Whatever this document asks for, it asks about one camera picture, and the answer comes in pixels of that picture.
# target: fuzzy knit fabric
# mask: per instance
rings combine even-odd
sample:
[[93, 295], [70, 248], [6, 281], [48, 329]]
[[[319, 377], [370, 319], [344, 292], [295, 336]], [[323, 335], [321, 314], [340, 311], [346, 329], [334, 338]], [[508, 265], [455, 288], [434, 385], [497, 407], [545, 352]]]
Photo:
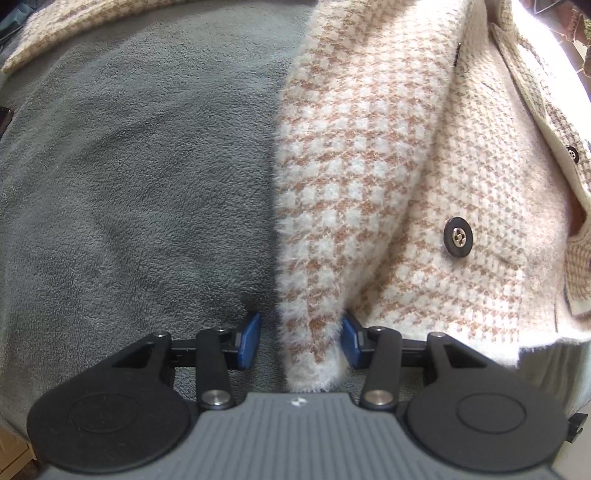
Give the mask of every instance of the fuzzy knit fabric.
[[[589, 217], [591, 135], [561, 108], [558, 77], [534, 47], [542, 27], [521, 16], [520, 30], [518, 8], [500, 2], [490, 28]], [[347, 308], [366, 326], [393, 327], [406, 338], [447, 332], [506, 365], [523, 347], [591, 338], [584, 320], [557, 325], [520, 315], [527, 165], [522, 132], [490, 75], [488, 31], [482, 0], [319, 5], [285, 88], [278, 132], [280, 336], [293, 390], [338, 382]], [[588, 121], [588, 102], [577, 107]], [[461, 260], [443, 245], [455, 216], [475, 237]], [[574, 314], [589, 309], [590, 239], [586, 222], [567, 247]]]
[[2, 71], [13, 73], [63, 41], [107, 22], [186, 0], [54, 0], [34, 13]]

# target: black button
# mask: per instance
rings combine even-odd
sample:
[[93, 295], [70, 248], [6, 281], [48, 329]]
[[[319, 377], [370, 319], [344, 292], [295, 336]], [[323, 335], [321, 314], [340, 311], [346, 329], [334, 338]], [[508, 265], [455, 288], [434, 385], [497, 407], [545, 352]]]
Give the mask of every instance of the black button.
[[456, 48], [456, 57], [453, 59], [453, 66], [455, 67], [457, 65], [457, 59], [460, 58], [460, 48], [461, 48], [462, 44], [459, 43], [457, 44], [457, 48]]
[[452, 256], [466, 257], [472, 251], [473, 242], [472, 228], [467, 221], [460, 217], [447, 221], [443, 230], [443, 243]]
[[573, 159], [573, 161], [575, 163], [579, 163], [579, 152], [577, 152], [577, 149], [571, 146], [566, 147], [566, 149], [569, 151], [570, 157]]

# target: gray plastic base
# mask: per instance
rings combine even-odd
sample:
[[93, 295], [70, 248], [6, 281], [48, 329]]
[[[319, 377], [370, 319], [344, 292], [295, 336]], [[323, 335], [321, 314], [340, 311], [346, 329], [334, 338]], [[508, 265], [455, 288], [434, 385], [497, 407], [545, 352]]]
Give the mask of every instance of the gray plastic base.
[[133, 471], [80, 475], [49, 467], [43, 480], [559, 480], [547, 466], [510, 475], [461, 471], [433, 459], [392, 414], [346, 393], [261, 394], [202, 414], [175, 450]]

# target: gray plush fabric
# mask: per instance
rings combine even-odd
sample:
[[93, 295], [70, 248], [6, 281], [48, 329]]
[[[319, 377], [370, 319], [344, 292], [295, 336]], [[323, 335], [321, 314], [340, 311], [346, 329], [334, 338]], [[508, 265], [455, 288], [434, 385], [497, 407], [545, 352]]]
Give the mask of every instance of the gray plush fabric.
[[[272, 311], [274, 116], [310, 12], [166, 8], [6, 79], [0, 417], [21, 434], [43, 392], [153, 330], [190, 338]], [[266, 315], [239, 395], [284, 388], [274, 335]], [[186, 370], [176, 387], [190, 397]]]

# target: screw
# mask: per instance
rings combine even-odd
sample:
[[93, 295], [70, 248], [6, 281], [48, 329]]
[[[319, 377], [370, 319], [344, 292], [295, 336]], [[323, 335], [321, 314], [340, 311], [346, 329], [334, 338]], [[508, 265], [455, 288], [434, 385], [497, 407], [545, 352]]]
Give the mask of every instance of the screw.
[[207, 390], [201, 395], [202, 402], [213, 407], [219, 407], [230, 402], [230, 394], [225, 390]]
[[378, 407], [394, 401], [394, 396], [385, 390], [370, 390], [363, 395], [366, 402]]

